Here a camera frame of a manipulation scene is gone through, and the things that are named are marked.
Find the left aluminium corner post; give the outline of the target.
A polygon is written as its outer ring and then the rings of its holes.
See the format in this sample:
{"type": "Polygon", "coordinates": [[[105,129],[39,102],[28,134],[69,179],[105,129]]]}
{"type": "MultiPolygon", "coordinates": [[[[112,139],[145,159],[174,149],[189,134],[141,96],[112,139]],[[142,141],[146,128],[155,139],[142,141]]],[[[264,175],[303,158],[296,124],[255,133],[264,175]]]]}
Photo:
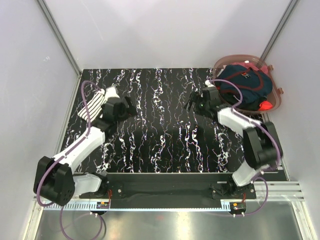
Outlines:
{"type": "Polygon", "coordinates": [[[68,47],[67,42],[65,41],[58,24],[56,23],[53,14],[51,13],[47,3],[45,0],[35,0],[37,5],[39,6],[44,18],[46,19],[52,33],[54,34],[58,44],[60,45],[64,55],[66,56],[69,64],[71,65],[73,71],[79,77],[82,73],[82,70],[78,66],[70,48],[68,47]]]}

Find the left small circuit board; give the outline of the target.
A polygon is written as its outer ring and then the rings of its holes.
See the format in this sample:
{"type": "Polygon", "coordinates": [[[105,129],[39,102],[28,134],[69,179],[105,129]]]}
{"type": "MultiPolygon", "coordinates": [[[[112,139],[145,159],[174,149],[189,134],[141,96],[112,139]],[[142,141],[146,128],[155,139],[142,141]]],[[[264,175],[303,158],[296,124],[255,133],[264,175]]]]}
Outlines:
{"type": "Polygon", "coordinates": [[[109,209],[110,202],[109,201],[98,201],[96,204],[97,209],[109,209]]]}

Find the brown translucent plastic basket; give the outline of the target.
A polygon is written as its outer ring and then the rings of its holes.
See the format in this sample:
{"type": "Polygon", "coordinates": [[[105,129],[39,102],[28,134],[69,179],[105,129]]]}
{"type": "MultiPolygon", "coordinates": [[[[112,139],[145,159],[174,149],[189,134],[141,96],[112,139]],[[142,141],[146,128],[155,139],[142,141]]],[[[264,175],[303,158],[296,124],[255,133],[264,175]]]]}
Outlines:
{"type": "MultiPolygon", "coordinates": [[[[267,75],[271,78],[273,88],[272,88],[272,92],[267,97],[258,99],[253,103],[241,102],[241,104],[236,107],[236,110],[245,115],[258,115],[258,114],[262,114],[262,113],[277,109],[281,104],[280,94],[282,94],[283,91],[281,88],[277,88],[272,78],[271,71],[273,70],[273,66],[267,65],[259,57],[248,55],[248,54],[235,54],[235,55],[222,57],[215,63],[213,67],[213,79],[217,79],[217,77],[220,75],[220,73],[224,70],[224,68],[227,65],[231,65],[232,63],[235,63],[235,62],[245,62],[245,61],[254,63],[258,68],[261,68],[262,66],[267,66],[268,67],[267,75]],[[273,105],[273,108],[267,111],[259,111],[259,105],[263,101],[269,101],[273,105]]],[[[228,97],[222,96],[218,87],[217,89],[223,101],[225,101],[226,103],[229,103],[230,105],[236,104],[240,99],[240,95],[239,97],[237,97],[236,95],[231,95],[228,97]]]]}

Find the right small circuit board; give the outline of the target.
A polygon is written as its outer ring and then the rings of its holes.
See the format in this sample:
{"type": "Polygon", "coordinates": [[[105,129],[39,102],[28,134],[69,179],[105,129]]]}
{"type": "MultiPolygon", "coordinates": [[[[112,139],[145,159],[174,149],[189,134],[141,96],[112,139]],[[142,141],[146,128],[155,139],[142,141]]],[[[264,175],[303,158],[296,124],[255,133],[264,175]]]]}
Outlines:
{"type": "Polygon", "coordinates": [[[231,210],[233,211],[245,211],[247,208],[247,205],[245,202],[233,202],[231,204],[231,210]]]}

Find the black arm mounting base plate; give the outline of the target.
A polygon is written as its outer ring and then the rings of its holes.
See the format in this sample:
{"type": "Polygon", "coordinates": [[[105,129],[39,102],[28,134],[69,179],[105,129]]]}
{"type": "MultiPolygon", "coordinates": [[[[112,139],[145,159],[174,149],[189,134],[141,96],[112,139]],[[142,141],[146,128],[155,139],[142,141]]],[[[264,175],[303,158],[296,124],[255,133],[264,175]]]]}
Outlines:
{"type": "Polygon", "coordinates": [[[237,186],[231,173],[108,173],[97,191],[93,183],[80,198],[110,197],[111,209],[213,209],[221,200],[255,199],[253,185],[237,186]]]}

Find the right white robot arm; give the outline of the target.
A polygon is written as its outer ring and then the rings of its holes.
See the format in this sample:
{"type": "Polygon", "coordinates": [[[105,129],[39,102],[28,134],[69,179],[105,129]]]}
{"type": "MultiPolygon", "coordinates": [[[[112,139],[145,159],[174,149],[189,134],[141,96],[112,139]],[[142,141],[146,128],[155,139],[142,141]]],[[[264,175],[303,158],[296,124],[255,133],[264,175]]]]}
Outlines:
{"type": "Polygon", "coordinates": [[[231,183],[227,185],[230,197],[239,198],[244,194],[246,185],[263,172],[278,167],[283,150],[272,122],[261,122],[238,112],[221,100],[214,86],[204,88],[201,93],[191,92],[184,108],[210,118],[242,137],[244,162],[232,174],[231,183]]]}

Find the aluminium frame rail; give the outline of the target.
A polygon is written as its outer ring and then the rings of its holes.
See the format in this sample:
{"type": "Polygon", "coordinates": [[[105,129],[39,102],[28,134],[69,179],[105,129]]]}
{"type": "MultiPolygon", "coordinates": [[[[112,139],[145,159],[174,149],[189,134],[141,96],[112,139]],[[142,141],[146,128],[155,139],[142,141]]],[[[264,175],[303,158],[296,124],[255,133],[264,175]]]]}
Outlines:
{"type": "Polygon", "coordinates": [[[258,179],[243,187],[237,187],[231,181],[106,181],[102,182],[97,191],[93,191],[92,184],[71,184],[62,187],[45,187],[40,192],[40,199],[47,204],[64,206],[70,201],[80,199],[128,199],[132,196],[161,196],[169,197],[204,197],[212,199],[256,199],[270,196],[276,199],[288,195],[291,198],[301,198],[300,186],[294,182],[265,182],[258,179]]]}

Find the orange red garment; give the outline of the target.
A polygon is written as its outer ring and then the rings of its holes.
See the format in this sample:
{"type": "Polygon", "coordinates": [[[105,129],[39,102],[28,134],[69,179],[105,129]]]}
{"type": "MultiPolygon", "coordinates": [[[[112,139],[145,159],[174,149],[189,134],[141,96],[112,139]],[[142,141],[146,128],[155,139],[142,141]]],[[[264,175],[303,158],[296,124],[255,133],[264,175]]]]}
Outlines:
{"type": "Polygon", "coordinates": [[[259,104],[259,111],[269,111],[273,108],[274,106],[267,100],[265,101],[262,101],[260,104],[259,104]]]}

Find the black white striped tank top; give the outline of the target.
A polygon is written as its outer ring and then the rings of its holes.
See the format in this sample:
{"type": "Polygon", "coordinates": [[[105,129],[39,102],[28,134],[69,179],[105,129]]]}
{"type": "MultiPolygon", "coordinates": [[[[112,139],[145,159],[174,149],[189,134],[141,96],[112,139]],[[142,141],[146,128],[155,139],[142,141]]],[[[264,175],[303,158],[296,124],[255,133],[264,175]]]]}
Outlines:
{"type": "Polygon", "coordinates": [[[93,96],[93,98],[87,103],[87,109],[89,116],[87,115],[87,110],[85,107],[83,107],[77,115],[88,122],[88,117],[90,119],[90,122],[92,123],[101,113],[102,111],[102,105],[105,104],[104,96],[100,93],[100,90],[96,92],[93,96]]]}

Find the small circuit board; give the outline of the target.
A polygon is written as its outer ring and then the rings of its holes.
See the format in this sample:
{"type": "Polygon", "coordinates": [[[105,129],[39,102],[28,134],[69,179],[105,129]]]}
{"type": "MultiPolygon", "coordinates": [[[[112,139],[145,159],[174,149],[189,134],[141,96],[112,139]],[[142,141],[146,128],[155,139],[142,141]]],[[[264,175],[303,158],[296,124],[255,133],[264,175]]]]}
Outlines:
{"type": "Polygon", "coordinates": [[[97,209],[109,209],[110,202],[109,201],[98,201],[96,204],[97,209]]]}
{"type": "Polygon", "coordinates": [[[233,202],[231,204],[231,210],[233,211],[245,211],[247,208],[247,205],[245,202],[233,202]]]}

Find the pink garment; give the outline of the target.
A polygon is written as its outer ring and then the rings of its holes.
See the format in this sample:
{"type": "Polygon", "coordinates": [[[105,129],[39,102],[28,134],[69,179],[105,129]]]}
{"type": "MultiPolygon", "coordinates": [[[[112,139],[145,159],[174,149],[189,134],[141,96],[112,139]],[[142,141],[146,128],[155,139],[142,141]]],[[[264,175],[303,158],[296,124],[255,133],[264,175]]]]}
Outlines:
{"type": "Polygon", "coordinates": [[[268,67],[266,65],[263,65],[262,67],[257,67],[253,62],[250,62],[248,60],[244,62],[233,62],[231,65],[239,65],[245,67],[246,69],[252,68],[255,71],[261,71],[266,75],[269,73],[268,67]]]}

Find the right aluminium corner post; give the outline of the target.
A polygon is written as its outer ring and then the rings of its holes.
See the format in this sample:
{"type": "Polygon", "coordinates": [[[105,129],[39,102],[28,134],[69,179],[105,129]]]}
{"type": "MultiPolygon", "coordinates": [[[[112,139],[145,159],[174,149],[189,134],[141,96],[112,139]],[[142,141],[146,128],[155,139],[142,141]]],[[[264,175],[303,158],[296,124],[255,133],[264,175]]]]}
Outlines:
{"type": "Polygon", "coordinates": [[[265,61],[270,54],[272,48],[274,47],[276,41],[278,40],[279,36],[281,35],[282,31],[284,30],[287,22],[289,21],[290,17],[294,13],[296,7],[298,6],[300,0],[290,0],[287,7],[285,8],[280,20],[278,21],[268,43],[266,44],[260,58],[265,61]]]}

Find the navy tank top red trim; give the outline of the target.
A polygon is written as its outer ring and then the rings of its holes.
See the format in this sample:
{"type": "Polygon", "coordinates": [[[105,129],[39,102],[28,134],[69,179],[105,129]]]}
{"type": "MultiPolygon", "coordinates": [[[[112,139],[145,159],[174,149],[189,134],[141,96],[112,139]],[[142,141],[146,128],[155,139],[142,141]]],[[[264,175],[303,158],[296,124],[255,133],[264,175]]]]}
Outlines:
{"type": "Polygon", "coordinates": [[[243,104],[251,104],[265,98],[273,90],[271,78],[260,69],[251,66],[229,64],[216,78],[219,80],[216,82],[216,86],[222,96],[235,95],[239,97],[239,92],[234,88],[237,86],[241,91],[243,104]]]}

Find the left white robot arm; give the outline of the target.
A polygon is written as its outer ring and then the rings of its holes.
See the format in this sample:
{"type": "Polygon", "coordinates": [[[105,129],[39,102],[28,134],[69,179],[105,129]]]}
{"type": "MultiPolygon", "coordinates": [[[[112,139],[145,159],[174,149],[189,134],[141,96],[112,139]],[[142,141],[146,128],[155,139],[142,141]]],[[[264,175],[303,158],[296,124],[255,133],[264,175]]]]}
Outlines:
{"type": "Polygon", "coordinates": [[[137,115],[130,97],[102,97],[97,94],[84,104],[85,132],[70,146],[53,157],[42,157],[37,164],[33,191],[42,207],[65,206],[74,196],[92,193],[103,198],[108,193],[106,177],[98,173],[75,173],[77,167],[98,147],[109,140],[118,125],[137,115]]]}

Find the aluminium corner post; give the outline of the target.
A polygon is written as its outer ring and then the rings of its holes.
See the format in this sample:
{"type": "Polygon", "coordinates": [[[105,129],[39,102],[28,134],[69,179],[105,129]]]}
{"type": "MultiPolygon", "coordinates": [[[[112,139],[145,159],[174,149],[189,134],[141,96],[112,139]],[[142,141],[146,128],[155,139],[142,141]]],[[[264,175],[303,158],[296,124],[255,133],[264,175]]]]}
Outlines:
{"type": "Polygon", "coordinates": [[[66,56],[69,64],[71,65],[73,71],[79,77],[82,73],[82,70],[78,66],[70,48],[68,47],[67,42],[65,41],[58,24],[56,23],[53,14],[51,13],[47,3],[45,0],[35,0],[37,5],[39,6],[44,18],[46,19],[52,33],[54,34],[58,44],[60,45],[64,55],[66,56]]]}
{"type": "Polygon", "coordinates": [[[260,58],[265,61],[270,54],[272,48],[274,47],[276,41],[278,40],[279,36],[281,35],[282,31],[284,30],[287,22],[289,21],[290,17],[294,13],[296,7],[298,6],[300,0],[290,0],[287,7],[285,8],[280,20],[278,21],[268,43],[266,44],[260,58]]]}

